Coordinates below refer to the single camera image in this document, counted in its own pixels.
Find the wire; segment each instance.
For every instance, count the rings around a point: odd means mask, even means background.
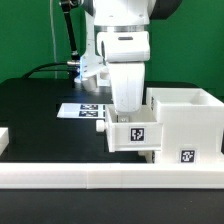
[[[57,44],[55,37],[55,28],[54,28],[54,10],[53,10],[53,0],[50,0],[50,20],[51,20],[51,33],[53,41],[53,51],[54,51],[54,62],[57,62]],[[58,73],[55,71],[55,79],[58,78]]]
[[[54,63],[40,65],[40,66],[30,70],[29,72],[25,73],[21,78],[28,79],[34,72],[43,71],[41,69],[54,67],[54,66],[57,66],[57,65],[67,65],[67,62],[54,62]]]

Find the black table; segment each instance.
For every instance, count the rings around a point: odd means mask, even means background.
[[[135,152],[109,153],[95,120],[57,119],[63,102],[112,103],[110,93],[73,89],[68,80],[10,79],[0,84],[0,126],[9,127],[10,134],[1,162],[145,163]],[[223,190],[0,190],[0,223],[218,224],[224,220],[223,208]]]

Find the white container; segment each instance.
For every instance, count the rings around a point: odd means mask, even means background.
[[[110,152],[161,150],[162,125],[147,106],[129,122],[118,123],[114,106],[107,105],[105,127]]]
[[[8,128],[0,128],[0,155],[9,144],[9,133]]]
[[[202,89],[147,89],[147,105],[163,124],[159,163],[219,163],[224,104]]]

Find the green backdrop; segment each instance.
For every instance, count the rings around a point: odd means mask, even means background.
[[[70,48],[58,2],[53,2],[57,60],[66,61]],[[73,10],[72,19],[78,49],[83,53],[83,10]],[[2,1],[0,29],[0,82],[53,62],[49,0]],[[150,33],[146,80],[190,82],[224,99],[223,0],[183,0],[168,20],[151,22]],[[54,74],[34,77],[53,78]]]

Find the white plastic frame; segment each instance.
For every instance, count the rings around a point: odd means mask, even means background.
[[[0,188],[224,188],[224,165],[2,163]]]

